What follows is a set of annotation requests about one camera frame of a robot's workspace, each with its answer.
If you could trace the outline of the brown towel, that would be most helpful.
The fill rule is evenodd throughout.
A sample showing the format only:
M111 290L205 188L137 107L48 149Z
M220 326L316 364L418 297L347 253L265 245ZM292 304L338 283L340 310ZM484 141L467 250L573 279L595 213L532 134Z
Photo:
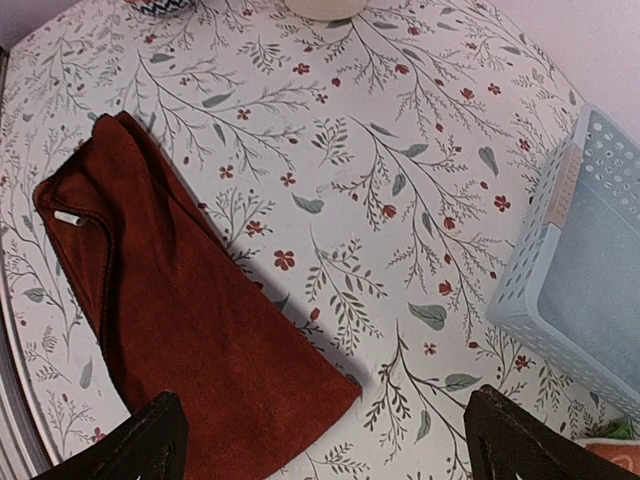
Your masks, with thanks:
M227 254L129 114L35 190L34 204L125 405L175 392L190 479L264 479L360 395Z

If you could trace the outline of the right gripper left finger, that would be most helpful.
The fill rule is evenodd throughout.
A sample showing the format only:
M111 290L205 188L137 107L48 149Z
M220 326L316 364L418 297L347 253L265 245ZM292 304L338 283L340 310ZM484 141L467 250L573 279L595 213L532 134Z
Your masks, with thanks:
M189 425L179 396L165 391L104 439L36 480L182 480Z

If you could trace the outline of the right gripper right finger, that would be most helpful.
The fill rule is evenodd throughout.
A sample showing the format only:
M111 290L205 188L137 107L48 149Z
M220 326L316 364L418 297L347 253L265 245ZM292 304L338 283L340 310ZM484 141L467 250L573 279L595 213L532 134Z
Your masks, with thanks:
M546 427L490 385L471 394L464 425L474 479L637 479Z

